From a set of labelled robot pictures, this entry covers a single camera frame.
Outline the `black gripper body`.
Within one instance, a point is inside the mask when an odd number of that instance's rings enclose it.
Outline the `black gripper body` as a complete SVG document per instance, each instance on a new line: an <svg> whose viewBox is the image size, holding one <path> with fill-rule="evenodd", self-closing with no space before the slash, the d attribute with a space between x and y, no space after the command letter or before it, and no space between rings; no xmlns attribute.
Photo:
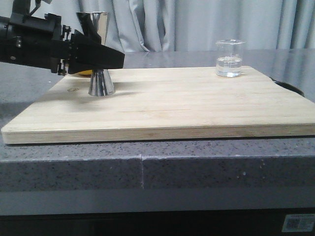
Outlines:
<svg viewBox="0 0 315 236"><path fill-rule="evenodd" d="M70 33L71 27L50 13L43 19L18 13L1 17L0 61L65 75L71 56Z"/></svg>

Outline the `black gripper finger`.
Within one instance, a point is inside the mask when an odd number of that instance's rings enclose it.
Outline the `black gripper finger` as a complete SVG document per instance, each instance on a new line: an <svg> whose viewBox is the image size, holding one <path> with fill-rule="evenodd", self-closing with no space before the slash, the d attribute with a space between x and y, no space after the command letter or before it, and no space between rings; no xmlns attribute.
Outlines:
<svg viewBox="0 0 315 236"><path fill-rule="evenodd" d="M96 33L86 36L75 30L71 35L69 74L94 69L121 69L124 59L124 53L102 45L101 37Z"/></svg>

